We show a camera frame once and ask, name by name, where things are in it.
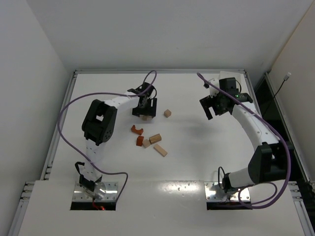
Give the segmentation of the white perforated box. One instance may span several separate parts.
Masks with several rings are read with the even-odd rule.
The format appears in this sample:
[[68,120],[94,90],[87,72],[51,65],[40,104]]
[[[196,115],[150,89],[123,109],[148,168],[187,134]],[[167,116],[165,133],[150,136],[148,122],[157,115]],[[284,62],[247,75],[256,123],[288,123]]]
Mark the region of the white perforated box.
[[239,83],[241,83],[241,74],[236,72],[221,71],[220,80],[226,78],[235,78]]

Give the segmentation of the long light wood block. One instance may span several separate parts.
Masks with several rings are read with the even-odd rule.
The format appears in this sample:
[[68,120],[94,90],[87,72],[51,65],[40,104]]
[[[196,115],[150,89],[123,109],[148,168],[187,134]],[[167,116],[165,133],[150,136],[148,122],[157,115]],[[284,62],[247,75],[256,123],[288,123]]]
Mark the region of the long light wood block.
[[158,144],[154,145],[154,149],[163,157],[165,157],[168,154],[168,152]]

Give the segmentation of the light wood rectangular block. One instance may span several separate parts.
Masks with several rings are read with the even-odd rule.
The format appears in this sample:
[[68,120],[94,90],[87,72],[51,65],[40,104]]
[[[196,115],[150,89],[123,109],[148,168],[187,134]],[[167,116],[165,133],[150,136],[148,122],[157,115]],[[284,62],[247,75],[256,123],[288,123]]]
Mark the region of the light wood rectangular block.
[[152,119],[151,116],[142,116],[143,121],[150,121]]

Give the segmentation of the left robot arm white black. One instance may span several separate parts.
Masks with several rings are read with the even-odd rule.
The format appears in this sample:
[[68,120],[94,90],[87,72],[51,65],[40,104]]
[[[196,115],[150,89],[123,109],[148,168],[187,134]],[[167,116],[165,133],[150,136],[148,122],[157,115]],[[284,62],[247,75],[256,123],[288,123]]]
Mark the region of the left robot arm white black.
[[115,94],[109,100],[95,99],[90,104],[82,123],[82,131],[86,140],[86,152],[78,151],[85,158],[84,162],[76,162],[75,168],[79,174],[79,184],[88,193],[98,197],[103,193],[102,176],[125,175],[126,172],[110,173],[100,169],[98,163],[102,160],[106,143],[112,138],[117,116],[127,110],[136,117],[149,116],[154,118],[157,111],[157,90],[147,82],[137,88],[130,88],[123,94]]

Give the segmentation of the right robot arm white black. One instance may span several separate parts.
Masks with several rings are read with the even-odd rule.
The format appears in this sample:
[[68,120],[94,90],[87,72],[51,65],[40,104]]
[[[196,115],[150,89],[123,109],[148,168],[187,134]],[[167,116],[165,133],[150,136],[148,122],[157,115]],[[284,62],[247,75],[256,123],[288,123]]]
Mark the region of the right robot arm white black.
[[240,92],[236,78],[211,79],[205,81],[204,87],[209,89],[210,94],[199,102],[207,119],[230,113],[239,122],[254,149],[247,167],[224,174],[223,190],[231,192],[266,182],[288,181],[293,147],[258,114],[250,95]]

